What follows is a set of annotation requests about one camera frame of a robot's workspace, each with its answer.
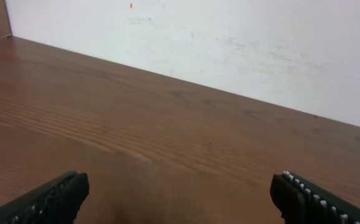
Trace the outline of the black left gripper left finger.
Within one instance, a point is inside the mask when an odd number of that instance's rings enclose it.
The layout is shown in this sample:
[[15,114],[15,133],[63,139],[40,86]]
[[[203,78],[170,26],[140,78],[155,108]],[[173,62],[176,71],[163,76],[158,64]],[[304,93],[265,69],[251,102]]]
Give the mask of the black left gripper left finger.
[[73,224],[89,190],[86,173],[68,171],[0,206],[0,224]]

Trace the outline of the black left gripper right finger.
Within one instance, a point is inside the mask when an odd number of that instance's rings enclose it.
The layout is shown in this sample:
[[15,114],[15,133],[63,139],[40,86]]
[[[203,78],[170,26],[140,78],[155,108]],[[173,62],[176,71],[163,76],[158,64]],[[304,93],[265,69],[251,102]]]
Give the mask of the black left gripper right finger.
[[360,208],[294,172],[273,175],[270,196],[286,224],[360,224]]

